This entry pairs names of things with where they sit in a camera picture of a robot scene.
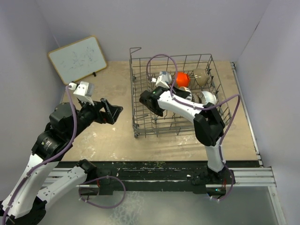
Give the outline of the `grey wire dish rack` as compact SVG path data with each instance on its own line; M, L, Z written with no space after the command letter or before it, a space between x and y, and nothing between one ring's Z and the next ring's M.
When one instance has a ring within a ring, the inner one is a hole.
M157 116L139 102L140 95L145 90L154 90L155 84L151 82L151 78L158 78L160 71L167 71L171 76L175 75L175 71L186 73L191 79L188 88L192 93L199 95L201 91L209 91L216 96L217 102L226 99L212 54L174 55L171 59L159 56L152 59L151 57L142 57L140 50L141 47L129 49L132 127L135 137L181 135L194 132L193 124L182 116L168 110L164 111L163 116ZM208 81L205 86L201 87L195 81L193 70L196 68L207 71Z

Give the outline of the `beige white bowl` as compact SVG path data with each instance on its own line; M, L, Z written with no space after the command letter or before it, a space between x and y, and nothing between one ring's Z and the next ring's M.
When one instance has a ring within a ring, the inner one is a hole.
M179 87L177 94L179 97L186 99L188 101L192 101L193 99L191 90L184 86Z

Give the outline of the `orange bowl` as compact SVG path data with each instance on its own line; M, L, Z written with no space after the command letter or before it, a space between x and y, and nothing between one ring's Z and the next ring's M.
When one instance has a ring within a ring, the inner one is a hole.
M188 87L190 84L190 77L183 72L177 73L176 84L178 87Z

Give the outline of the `black glossy bowl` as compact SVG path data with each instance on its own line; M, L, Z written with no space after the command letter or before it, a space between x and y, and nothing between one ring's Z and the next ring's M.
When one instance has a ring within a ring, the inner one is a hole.
M205 69L196 68L193 70L195 81L199 86L205 86L208 81L208 73Z

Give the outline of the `white ceramic bowl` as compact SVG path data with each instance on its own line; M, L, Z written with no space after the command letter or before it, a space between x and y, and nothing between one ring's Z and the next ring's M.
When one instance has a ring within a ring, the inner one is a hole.
M209 91L201 91L199 97L203 105L206 105L208 103L212 103L214 105L217 104L216 96Z

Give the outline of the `blue white patterned bowl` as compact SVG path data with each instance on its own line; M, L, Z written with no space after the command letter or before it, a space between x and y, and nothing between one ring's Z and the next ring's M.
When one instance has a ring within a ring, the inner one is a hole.
M172 82L172 76L167 71L160 71L159 72L159 77L160 77L161 81L163 81L165 83L171 83Z

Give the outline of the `brown rimmed cream bowl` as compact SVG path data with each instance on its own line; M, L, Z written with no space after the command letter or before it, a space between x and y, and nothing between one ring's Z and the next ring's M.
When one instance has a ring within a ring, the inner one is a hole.
M192 93L192 102L197 103L197 104L202 103L200 97L197 94L194 94L194 93Z

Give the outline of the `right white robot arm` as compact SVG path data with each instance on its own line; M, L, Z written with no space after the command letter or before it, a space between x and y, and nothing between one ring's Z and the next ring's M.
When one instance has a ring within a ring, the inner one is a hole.
M206 149L210 169L208 177L211 182L220 183L225 178L224 170L233 176L222 153L222 143L229 128L225 128L225 123L217 110L218 105L190 102L175 95L172 90L162 87L144 91L140 95L139 102L157 116L163 116L164 111L168 110L193 124L197 140Z

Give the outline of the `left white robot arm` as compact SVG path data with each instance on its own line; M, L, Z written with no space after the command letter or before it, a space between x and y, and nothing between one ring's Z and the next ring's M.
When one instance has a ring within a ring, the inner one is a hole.
M46 211L76 185L96 180L97 167L83 159L62 178L42 188L49 173L59 164L74 139L91 123L113 125L123 107L103 98L93 104L82 103L77 110L72 103L57 105L49 116L44 132L31 149L26 168L9 196L0 202L4 225L37 225Z

